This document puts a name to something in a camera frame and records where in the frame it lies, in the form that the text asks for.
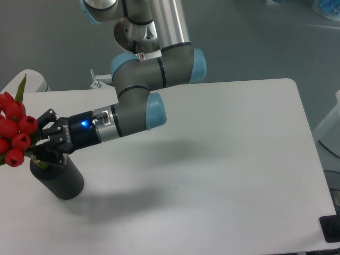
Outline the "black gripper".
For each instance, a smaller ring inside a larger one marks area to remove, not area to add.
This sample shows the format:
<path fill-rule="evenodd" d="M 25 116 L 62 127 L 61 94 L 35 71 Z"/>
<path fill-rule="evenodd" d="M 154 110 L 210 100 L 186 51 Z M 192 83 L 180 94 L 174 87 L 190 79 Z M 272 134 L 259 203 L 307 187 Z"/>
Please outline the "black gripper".
<path fill-rule="evenodd" d="M 101 143 L 93 120 L 93 111 L 57 119 L 55 111 L 48 109 L 37 119 L 36 135 L 39 138 L 48 138 L 51 135 L 52 141 L 31 145 L 31 159 L 36 164 L 64 166 L 64 154 Z M 49 123 L 54 124 L 45 129 Z"/>

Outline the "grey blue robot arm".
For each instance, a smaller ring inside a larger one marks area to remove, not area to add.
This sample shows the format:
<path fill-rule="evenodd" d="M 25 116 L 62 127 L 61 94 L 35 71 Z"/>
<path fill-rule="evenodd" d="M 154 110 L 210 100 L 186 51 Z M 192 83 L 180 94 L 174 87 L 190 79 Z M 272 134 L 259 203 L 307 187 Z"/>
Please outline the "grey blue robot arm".
<path fill-rule="evenodd" d="M 81 1 L 91 23 L 125 21 L 132 48 L 110 64 L 118 102 L 59 117 L 53 110 L 38 118 L 42 144 L 28 156 L 64 166 L 69 154 L 102 142 L 151 130 L 166 123 L 159 89 L 194 83 L 207 73 L 201 50 L 193 48 L 181 1 Z"/>

